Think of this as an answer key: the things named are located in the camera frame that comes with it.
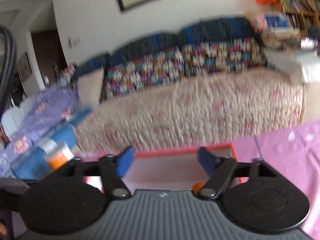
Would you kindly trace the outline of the small tangerine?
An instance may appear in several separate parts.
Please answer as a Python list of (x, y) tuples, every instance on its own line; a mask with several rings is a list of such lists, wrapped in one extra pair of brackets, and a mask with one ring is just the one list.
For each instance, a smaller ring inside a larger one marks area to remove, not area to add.
[(193, 194), (197, 195), (199, 191), (203, 188), (204, 183), (196, 183), (192, 187)]

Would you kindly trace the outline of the orange cardboard box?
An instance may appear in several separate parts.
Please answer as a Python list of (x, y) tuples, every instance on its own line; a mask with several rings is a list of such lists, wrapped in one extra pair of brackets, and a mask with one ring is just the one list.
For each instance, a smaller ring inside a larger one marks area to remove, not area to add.
[(122, 178), (127, 188), (183, 190), (205, 183), (209, 176), (197, 160), (198, 146), (172, 150), (137, 152)]

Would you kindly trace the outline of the orange white cup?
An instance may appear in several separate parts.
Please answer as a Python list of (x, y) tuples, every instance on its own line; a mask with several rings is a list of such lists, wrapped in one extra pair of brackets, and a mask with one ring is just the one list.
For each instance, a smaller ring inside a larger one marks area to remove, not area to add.
[(44, 156), (50, 168), (55, 171), (74, 158), (66, 142), (59, 143)]

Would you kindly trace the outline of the pink tablecloth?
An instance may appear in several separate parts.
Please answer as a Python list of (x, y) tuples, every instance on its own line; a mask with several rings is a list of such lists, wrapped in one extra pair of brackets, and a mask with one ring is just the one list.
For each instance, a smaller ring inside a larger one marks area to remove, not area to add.
[(307, 196), (303, 230), (319, 239), (319, 121), (233, 141), (238, 161), (264, 159)]

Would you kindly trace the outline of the beige cushion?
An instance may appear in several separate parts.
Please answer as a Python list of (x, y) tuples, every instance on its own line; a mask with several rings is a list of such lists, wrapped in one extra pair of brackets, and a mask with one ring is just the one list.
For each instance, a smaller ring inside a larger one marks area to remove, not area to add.
[(95, 108), (99, 105), (103, 79), (103, 68), (78, 78), (79, 102), (82, 107)]

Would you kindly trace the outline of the purple floral blanket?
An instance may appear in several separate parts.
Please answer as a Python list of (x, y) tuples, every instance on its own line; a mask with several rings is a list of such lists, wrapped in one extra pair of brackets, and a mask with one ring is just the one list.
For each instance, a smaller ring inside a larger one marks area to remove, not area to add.
[(19, 129), (9, 137), (10, 142), (5, 149), (1, 150), (1, 177), (20, 155), (72, 114), (78, 102), (78, 91), (70, 88), (50, 88), (37, 94), (30, 112)]

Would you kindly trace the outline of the floral pillow left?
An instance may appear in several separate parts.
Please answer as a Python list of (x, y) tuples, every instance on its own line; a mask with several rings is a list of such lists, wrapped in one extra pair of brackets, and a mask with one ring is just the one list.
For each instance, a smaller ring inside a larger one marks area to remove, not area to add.
[(101, 91), (103, 100), (166, 85), (185, 76), (182, 52), (173, 47), (109, 68)]

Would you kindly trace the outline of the floral pillow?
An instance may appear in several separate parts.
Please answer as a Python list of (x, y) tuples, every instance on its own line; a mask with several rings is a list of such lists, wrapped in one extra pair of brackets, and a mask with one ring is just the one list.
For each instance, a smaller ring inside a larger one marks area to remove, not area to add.
[(185, 76), (182, 52), (173, 47), (109, 68), (101, 91), (103, 100), (166, 85)]
[(250, 37), (222, 42), (187, 44), (181, 48), (186, 76), (241, 72), (266, 65), (258, 42)]

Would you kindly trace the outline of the floral pillow right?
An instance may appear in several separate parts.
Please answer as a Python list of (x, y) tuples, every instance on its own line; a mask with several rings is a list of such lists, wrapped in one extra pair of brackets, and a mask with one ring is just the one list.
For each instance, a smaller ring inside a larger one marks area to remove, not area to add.
[(187, 44), (181, 48), (186, 76), (241, 72), (266, 65), (258, 42), (250, 37), (222, 42)]

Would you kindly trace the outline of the blue patterned back cushion left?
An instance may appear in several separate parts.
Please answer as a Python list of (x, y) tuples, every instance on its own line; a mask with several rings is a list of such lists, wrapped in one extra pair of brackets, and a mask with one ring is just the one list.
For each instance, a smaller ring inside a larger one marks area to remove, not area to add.
[(176, 46), (176, 35), (172, 33), (152, 34), (130, 41), (112, 54), (114, 65), (140, 59), (149, 54), (158, 53)]

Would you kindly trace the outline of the blue patterned cushion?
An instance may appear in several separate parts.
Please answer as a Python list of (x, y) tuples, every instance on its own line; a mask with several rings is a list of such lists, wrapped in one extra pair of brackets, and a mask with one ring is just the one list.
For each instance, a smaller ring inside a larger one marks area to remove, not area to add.
[(176, 46), (176, 35), (172, 33), (152, 34), (130, 41), (112, 54), (114, 65), (140, 59), (149, 54), (158, 53)]
[(190, 25), (182, 29), (174, 38), (175, 44), (182, 47), (186, 44), (232, 41), (244, 38), (258, 40), (258, 35), (246, 18), (223, 17)]

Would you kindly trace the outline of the blue patterned back cushion right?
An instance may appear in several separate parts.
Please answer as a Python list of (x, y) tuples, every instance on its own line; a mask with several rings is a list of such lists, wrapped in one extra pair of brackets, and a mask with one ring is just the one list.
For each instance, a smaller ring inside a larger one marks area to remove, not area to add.
[(175, 44), (182, 47), (186, 44), (232, 41), (244, 38), (258, 40), (258, 35), (246, 18), (223, 17), (190, 25), (182, 29), (174, 38)]

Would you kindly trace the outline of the stack of books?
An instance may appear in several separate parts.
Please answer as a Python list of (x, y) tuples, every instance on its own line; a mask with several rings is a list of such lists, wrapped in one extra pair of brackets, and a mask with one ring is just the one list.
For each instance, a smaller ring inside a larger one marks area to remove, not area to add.
[(319, 39), (303, 35), (281, 12), (247, 13), (262, 42), (268, 65), (288, 75), (292, 83), (319, 83)]

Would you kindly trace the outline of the wooden bookshelf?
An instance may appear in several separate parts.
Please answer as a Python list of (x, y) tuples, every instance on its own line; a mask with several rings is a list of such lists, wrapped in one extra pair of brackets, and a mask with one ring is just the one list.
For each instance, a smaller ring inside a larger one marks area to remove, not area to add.
[(319, 0), (277, 0), (271, 8), (287, 15), (292, 26), (301, 31), (319, 26)]

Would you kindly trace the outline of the framed picture on wall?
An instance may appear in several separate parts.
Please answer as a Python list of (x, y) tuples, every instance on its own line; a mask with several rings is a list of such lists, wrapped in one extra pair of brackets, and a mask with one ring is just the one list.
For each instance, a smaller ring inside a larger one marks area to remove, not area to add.
[(24, 83), (32, 75), (32, 70), (27, 53), (24, 53), (18, 60), (17, 70), (19, 73), (21, 83)]

